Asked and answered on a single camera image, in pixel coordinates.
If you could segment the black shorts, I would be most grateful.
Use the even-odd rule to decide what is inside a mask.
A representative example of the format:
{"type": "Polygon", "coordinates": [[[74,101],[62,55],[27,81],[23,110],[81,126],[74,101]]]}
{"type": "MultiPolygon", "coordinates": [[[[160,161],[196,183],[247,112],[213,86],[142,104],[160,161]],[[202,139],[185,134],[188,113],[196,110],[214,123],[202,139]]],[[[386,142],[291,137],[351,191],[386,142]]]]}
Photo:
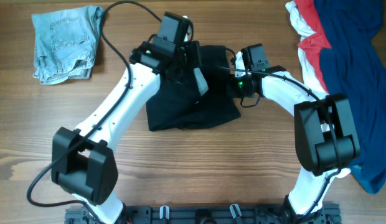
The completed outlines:
{"type": "Polygon", "coordinates": [[[146,103],[148,128],[160,131],[171,128],[208,129],[241,117],[232,97],[227,96],[229,72],[227,48],[205,45],[200,48],[203,94],[192,70],[186,71],[182,83],[162,80],[159,91],[146,103]]]}

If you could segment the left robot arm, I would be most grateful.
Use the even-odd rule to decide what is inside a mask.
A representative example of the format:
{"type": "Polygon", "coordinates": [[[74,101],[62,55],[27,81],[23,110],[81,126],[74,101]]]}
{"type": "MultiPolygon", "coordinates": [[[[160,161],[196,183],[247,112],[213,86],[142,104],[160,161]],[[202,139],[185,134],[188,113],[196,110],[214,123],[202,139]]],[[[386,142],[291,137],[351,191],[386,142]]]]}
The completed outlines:
{"type": "Polygon", "coordinates": [[[104,102],[71,131],[60,128],[52,142],[52,182],[76,197],[81,208],[66,211],[66,223],[131,223],[114,192],[114,153],[134,117],[160,89],[162,80],[181,84],[192,74],[194,90],[208,90],[200,70],[200,45],[186,16],[166,12],[158,35],[134,49],[122,79],[104,102]]]}

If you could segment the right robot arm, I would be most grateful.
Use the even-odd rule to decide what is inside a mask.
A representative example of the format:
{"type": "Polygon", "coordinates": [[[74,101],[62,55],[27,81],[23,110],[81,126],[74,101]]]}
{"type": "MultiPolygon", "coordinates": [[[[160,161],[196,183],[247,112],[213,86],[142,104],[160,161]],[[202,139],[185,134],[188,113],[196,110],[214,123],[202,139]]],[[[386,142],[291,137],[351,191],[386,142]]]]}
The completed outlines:
{"type": "Polygon", "coordinates": [[[350,174],[360,154],[349,100],[310,89],[285,68],[270,66],[262,44],[233,54],[229,91],[236,98],[258,95],[274,101],[294,118],[296,155],[301,164],[297,181],[286,196],[280,218],[304,223],[321,216],[322,201],[334,179],[350,174]]]}

